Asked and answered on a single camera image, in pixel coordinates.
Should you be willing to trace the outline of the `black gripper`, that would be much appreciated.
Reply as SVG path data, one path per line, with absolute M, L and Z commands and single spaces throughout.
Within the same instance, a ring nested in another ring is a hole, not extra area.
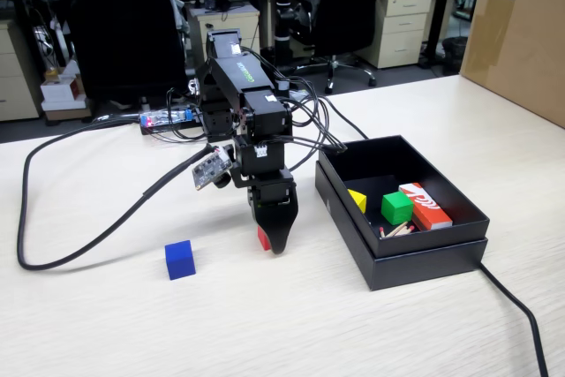
M 246 177 L 241 167 L 234 167 L 232 180 L 237 188 L 247 189 L 252 218 L 265 232 L 271 251 L 283 253 L 298 216 L 296 183 L 289 169 Z

